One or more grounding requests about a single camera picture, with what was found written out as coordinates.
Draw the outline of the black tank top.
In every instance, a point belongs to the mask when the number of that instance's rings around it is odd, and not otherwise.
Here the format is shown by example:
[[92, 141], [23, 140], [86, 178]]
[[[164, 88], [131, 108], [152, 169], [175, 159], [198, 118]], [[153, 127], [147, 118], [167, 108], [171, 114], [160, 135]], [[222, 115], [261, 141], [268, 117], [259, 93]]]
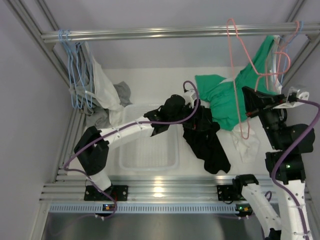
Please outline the black tank top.
[[220, 125], [213, 121], [211, 110], [204, 106], [202, 122], [203, 131], [183, 128], [183, 138], [194, 155], [204, 161], [203, 167], [207, 172], [213, 175], [219, 171], [228, 173], [231, 164], [217, 136]]

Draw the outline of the pink hanger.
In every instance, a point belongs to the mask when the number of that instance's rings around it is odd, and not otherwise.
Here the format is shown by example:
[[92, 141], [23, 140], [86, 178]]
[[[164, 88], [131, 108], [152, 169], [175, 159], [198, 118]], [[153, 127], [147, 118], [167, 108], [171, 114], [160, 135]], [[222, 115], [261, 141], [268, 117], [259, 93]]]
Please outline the pink hanger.
[[288, 55], [289, 48], [304, 27], [303, 21], [295, 21], [295, 23], [297, 28], [290, 37], [273, 36], [273, 44], [265, 61], [265, 70], [269, 75], [265, 77], [264, 84], [268, 91], [276, 94], [282, 92], [285, 73], [291, 66], [291, 59]]
[[252, 69], [254, 70], [254, 72], [258, 75], [258, 78], [256, 80], [255, 83], [255, 88], [254, 90], [256, 91], [258, 89], [258, 85], [259, 85], [259, 81], [262, 77], [265, 77], [266, 81], [268, 81], [268, 77], [269, 76], [276, 76], [275, 72], [267, 72], [266, 67], [267, 67], [267, 63], [265, 62], [265, 73], [260, 73], [257, 71], [255, 65], [252, 62], [252, 59], [248, 53], [248, 50], [242, 40], [242, 38], [239, 36], [239, 32], [238, 32], [238, 28], [236, 25], [236, 22], [233, 18], [229, 18], [226, 22], [226, 33], [227, 33], [227, 41], [228, 41], [228, 50], [229, 50], [229, 58], [230, 58], [230, 65], [231, 65], [231, 72], [232, 72], [232, 82], [233, 82], [233, 88], [234, 88], [234, 95], [235, 95], [235, 105], [236, 105], [236, 111], [237, 111], [237, 116], [238, 116], [238, 121], [239, 121], [239, 128], [240, 128], [240, 135], [244, 140], [249, 139], [250, 137], [250, 123], [249, 123], [249, 119], [246, 119], [247, 122], [247, 136], [243, 135], [243, 128], [242, 128], [242, 121], [241, 121], [241, 113], [240, 113], [240, 108], [239, 108], [239, 100], [238, 100], [238, 92], [237, 92], [237, 87], [236, 87], [236, 75], [235, 75], [235, 69], [234, 69], [234, 64], [233, 64], [233, 55], [232, 55], [232, 40], [230, 37], [230, 31], [229, 31], [229, 25], [230, 23], [232, 23], [233, 25], [233, 29], [235, 32], [235, 36], [236, 38], [240, 41], [243, 50], [249, 60], [249, 63], [252, 67]]

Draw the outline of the green tank top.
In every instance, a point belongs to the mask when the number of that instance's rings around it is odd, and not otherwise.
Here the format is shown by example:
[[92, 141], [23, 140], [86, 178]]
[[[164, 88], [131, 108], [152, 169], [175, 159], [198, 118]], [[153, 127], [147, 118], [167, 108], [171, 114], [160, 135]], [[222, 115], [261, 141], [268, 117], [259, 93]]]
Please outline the green tank top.
[[199, 97], [208, 102], [212, 120], [226, 131], [247, 119], [242, 87], [255, 88], [258, 75], [250, 63], [243, 68], [233, 81], [218, 74], [196, 75], [195, 82]]

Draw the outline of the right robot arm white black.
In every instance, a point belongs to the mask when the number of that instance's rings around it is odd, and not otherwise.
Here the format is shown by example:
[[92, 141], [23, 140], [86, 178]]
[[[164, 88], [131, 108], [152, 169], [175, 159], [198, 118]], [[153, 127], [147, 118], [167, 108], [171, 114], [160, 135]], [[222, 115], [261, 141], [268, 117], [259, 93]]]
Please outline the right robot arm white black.
[[276, 212], [262, 192], [253, 174], [238, 175], [232, 180], [233, 194], [248, 202], [258, 219], [266, 240], [311, 240], [305, 187], [306, 173], [302, 155], [311, 153], [316, 135], [317, 114], [307, 124], [288, 126], [287, 109], [303, 104], [319, 107], [309, 101], [309, 92], [290, 88], [287, 95], [267, 94], [248, 86], [242, 88], [246, 116], [258, 118], [273, 149], [265, 154], [265, 166], [273, 182], [278, 209]]

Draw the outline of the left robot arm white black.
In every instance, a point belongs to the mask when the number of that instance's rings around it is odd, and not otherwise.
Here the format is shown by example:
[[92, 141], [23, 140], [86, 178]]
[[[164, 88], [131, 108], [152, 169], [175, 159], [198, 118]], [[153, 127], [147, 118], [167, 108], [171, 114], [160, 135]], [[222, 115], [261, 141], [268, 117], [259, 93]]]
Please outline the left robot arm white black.
[[162, 134], [171, 125], [185, 124], [194, 117], [200, 106], [201, 100], [195, 92], [186, 98], [174, 94], [157, 109], [150, 110], [138, 119], [118, 127], [104, 129], [89, 127], [73, 152], [85, 176], [96, 187], [96, 195], [102, 200], [107, 200], [113, 194], [113, 184], [105, 170], [109, 150], [140, 138]]

